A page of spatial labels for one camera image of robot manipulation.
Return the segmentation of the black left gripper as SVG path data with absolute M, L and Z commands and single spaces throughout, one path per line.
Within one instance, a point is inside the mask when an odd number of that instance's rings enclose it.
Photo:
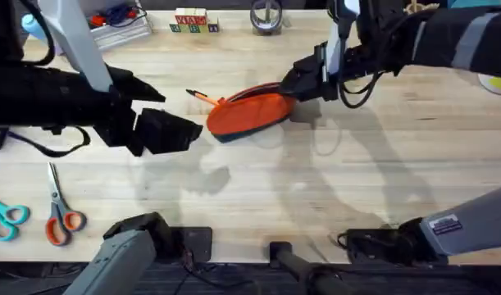
M 112 78 L 103 94 L 108 110 L 104 112 L 104 122 L 93 128 L 108 147 L 126 147 L 133 156 L 140 157 L 144 148 L 152 154 L 184 152 L 199 138 L 202 125 L 164 110 L 144 108 L 134 127 L 134 100 L 165 102 L 166 97 L 131 71 L 106 67 Z

